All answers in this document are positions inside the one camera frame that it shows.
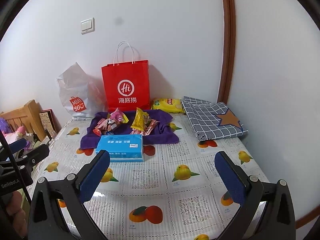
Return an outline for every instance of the white plastic bag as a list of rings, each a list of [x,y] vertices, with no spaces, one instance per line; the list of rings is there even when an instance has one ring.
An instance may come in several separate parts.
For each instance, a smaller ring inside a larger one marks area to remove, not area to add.
[[[101,93],[78,63],[58,76],[57,82],[61,103],[72,119],[91,119],[104,110]]]

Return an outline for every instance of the screw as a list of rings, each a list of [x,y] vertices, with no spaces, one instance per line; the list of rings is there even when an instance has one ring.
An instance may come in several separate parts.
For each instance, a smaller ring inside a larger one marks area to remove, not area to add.
[[[39,179],[38,179],[38,182],[39,182],[39,183],[44,182],[44,177],[39,178]]]
[[[280,180],[280,184],[281,184],[282,186],[286,186],[286,185],[287,185],[287,182],[286,182],[285,180],[281,179],[281,180]]]
[[[73,173],[71,173],[67,176],[67,180],[73,180],[75,177],[76,176]]]
[[[250,180],[251,180],[252,182],[257,182],[257,181],[258,181],[258,178],[257,178],[256,176],[252,175],[252,176],[250,176]]]

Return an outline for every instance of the fruit pattern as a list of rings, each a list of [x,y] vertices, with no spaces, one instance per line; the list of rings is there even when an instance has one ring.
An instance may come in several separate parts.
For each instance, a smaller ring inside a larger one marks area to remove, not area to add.
[[[44,170],[48,172],[53,172],[53,171],[58,172],[58,169],[57,169],[58,165],[59,165],[58,162],[50,163]]]
[[[80,134],[78,127],[73,128],[67,135],[75,135],[75,134]]]
[[[163,220],[163,214],[161,208],[158,206],[141,206],[130,212],[129,219],[132,222],[143,222],[148,220],[152,224],[160,224]]]
[[[185,180],[189,179],[191,176],[200,175],[199,173],[192,172],[187,165],[181,164],[177,167],[177,170],[174,172],[174,178],[172,182],[180,179]]]
[[[103,175],[100,182],[108,182],[108,181],[115,181],[119,182],[114,176],[113,176],[113,170],[111,168],[108,168],[106,173]]]
[[[153,156],[156,154],[156,148],[153,145],[145,145],[143,147],[143,153],[148,156]]]
[[[209,240],[209,236],[207,236],[205,234],[201,234],[201,235],[197,236],[194,240]]]
[[[232,199],[230,193],[227,191],[221,197],[221,204],[224,205],[224,206],[230,206],[232,203],[233,203],[233,199]]]
[[[248,163],[250,160],[252,160],[252,157],[249,156],[245,151],[240,151],[239,160],[241,164]]]
[[[170,128],[171,128],[171,130],[173,132],[175,132],[176,130],[181,130],[182,129],[180,127],[177,127],[173,122],[169,123],[169,126],[170,126]]]
[[[211,147],[217,147],[217,143],[214,141],[214,140],[207,140],[207,141],[201,141],[201,142],[198,142],[198,147],[200,148],[207,148],[208,146],[211,146]]]
[[[66,203],[64,202],[63,199],[58,199],[58,203],[59,203],[59,206],[60,206],[61,208],[66,207]]]
[[[84,149],[84,150],[82,150],[81,148],[78,148],[76,150],[76,153],[77,154],[84,153],[85,155],[90,156],[90,155],[92,155],[93,151],[94,151],[94,149]]]

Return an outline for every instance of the pink toy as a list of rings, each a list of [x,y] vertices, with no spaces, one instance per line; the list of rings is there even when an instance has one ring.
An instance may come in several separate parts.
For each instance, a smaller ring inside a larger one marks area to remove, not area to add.
[[[2,134],[5,137],[5,140],[8,144],[11,144],[21,138],[23,138],[24,135],[26,135],[26,129],[23,126],[20,126],[15,132],[12,133],[4,133]]]

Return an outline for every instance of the hi logo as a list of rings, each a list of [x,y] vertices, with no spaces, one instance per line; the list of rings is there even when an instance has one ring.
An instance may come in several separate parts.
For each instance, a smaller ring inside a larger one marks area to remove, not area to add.
[[[130,80],[121,80],[118,84],[118,92],[124,97],[131,96],[134,92],[134,85]]]

